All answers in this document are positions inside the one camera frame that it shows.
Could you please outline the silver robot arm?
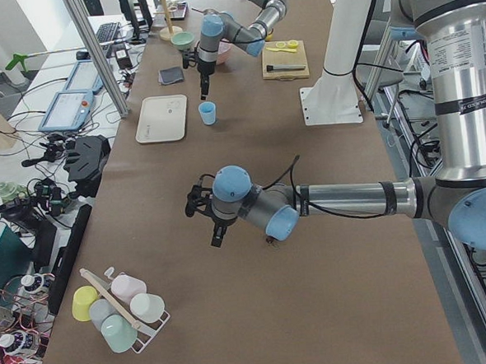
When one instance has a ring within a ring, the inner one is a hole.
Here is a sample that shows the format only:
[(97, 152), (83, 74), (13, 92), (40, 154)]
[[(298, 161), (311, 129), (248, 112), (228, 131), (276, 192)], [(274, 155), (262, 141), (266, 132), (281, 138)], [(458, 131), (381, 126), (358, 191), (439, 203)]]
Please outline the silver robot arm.
[(209, 77), (216, 71), (219, 45), (222, 41), (234, 44), (249, 55), (257, 57), (265, 44), (265, 38), (277, 22), (287, 14), (287, 0), (248, 0), (260, 7), (257, 18), (248, 26), (241, 25), (232, 14), (206, 9), (199, 42), (192, 52), (184, 53), (183, 67), (194, 62), (200, 74), (201, 100), (208, 98)]

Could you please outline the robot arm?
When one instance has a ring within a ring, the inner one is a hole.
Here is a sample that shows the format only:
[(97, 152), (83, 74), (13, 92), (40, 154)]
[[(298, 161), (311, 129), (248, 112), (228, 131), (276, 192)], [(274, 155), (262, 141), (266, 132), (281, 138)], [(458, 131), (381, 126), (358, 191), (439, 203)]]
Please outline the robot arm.
[[(261, 8), (249, 26), (227, 12), (205, 9), (199, 43), (182, 55), (185, 68), (196, 62), (202, 100), (221, 40), (257, 57), (290, 7), (287, 0), (248, 1)], [(344, 88), (351, 86), (374, 11), (376, 0), (367, 1), (368, 9), (351, 10), (349, 0), (335, 4), (323, 74), (313, 87), (301, 89), (306, 125), (357, 121), (357, 104), (348, 103), (351, 93)], [(275, 240), (286, 240), (298, 218), (312, 213), (354, 219), (401, 213), (436, 222), (462, 243), (486, 250), (486, 0), (390, 0), (390, 9), (388, 25), (397, 35), (413, 26), (410, 34), (427, 42), (441, 169), (397, 183), (295, 185), (295, 157), (279, 178), (262, 187), (243, 168), (224, 166), (215, 176), (199, 177), (185, 207), (187, 217), (198, 212), (212, 219), (213, 246), (221, 246), (238, 217)]]

